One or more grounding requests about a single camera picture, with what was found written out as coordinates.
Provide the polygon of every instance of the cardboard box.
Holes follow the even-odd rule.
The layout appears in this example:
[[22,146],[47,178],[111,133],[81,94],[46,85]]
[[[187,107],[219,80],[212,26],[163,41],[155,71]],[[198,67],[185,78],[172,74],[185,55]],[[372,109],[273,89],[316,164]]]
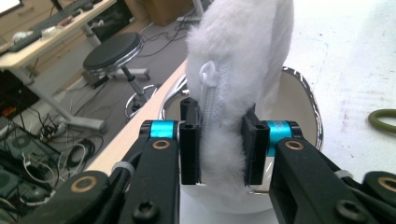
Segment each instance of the cardboard box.
[[192,0],[144,0],[151,20],[156,25],[167,25],[193,9]]

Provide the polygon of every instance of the green hose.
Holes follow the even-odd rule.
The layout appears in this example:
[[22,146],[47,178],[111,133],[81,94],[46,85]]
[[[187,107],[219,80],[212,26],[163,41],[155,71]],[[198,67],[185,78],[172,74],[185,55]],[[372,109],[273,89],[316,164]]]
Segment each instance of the green hose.
[[379,120],[379,118],[396,118],[396,109],[380,109],[372,112],[369,115],[369,122],[375,127],[376,129],[387,132],[387,133],[396,133],[396,126],[387,124]]

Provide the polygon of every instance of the white fuzzy material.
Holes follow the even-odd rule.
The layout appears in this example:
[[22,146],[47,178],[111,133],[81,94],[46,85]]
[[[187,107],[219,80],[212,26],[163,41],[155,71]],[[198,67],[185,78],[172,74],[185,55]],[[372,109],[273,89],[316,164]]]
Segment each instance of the white fuzzy material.
[[203,64],[213,61],[228,73],[227,94],[215,102],[200,149],[203,181],[222,195],[239,198],[247,190],[241,118],[255,103],[261,113],[270,110],[290,48],[292,18],[292,0],[216,0],[188,37],[186,77],[193,99],[200,100]]

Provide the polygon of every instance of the desk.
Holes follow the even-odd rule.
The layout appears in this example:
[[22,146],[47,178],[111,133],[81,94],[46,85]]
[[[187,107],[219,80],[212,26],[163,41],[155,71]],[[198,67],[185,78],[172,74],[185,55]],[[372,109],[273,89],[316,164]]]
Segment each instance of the desk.
[[61,43],[62,40],[73,35],[78,29],[82,28],[86,35],[89,37],[89,41],[92,46],[95,47],[100,44],[100,41],[93,34],[91,29],[86,24],[88,21],[95,18],[105,9],[110,7],[116,2],[116,0],[103,0],[102,2],[93,6],[93,9],[87,12],[83,12],[73,19],[69,25],[67,25],[62,32],[55,37],[38,40],[30,46],[16,52],[7,53],[0,57],[0,69],[8,69],[18,79],[20,79],[25,86],[27,86],[32,92],[34,92],[40,99],[49,104],[54,108],[62,117],[61,121],[81,127],[92,128],[95,130],[103,130],[106,127],[104,120],[98,119],[84,119],[71,115],[67,110],[62,108],[47,92],[42,90],[42,87],[37,85],[35,81],[30,78],[30,73],[25,66],[33,62],[36,58],[48,50],[54,48],[56,45]]
[[[285,65],[301,72],[318,101],[323,153],[361,182],[369,171],[396,174],[396,137],[375,130],[371,111],[396,108],[394,1],[295,1],[295,25]],[[89,166],[110,174],[145,119],[156,119],[182,64]],[[276,223],[273,210],[253,215],[209,211],[181,192],[180,223]]]

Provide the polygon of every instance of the chair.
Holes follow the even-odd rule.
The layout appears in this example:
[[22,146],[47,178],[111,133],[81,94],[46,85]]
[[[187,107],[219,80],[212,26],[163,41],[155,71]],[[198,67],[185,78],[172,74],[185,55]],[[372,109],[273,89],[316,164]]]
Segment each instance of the chair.
[[125,116],[131,119],[150,97],[147,90],[153,89],[153,93],[160,85],[148,85],[140,87],[134,82],[135,76],[145,76],[150,79],[148,69],[128,69],[126,64],[131,61],[143,48],[143,42],[137,33],[125,33],[116,35],[96,47],[85,58],[83,67],[93,76],[109,75],[121,70],[127,77],[128,83],[134,89],[135,94],[131,96],[125,105]]

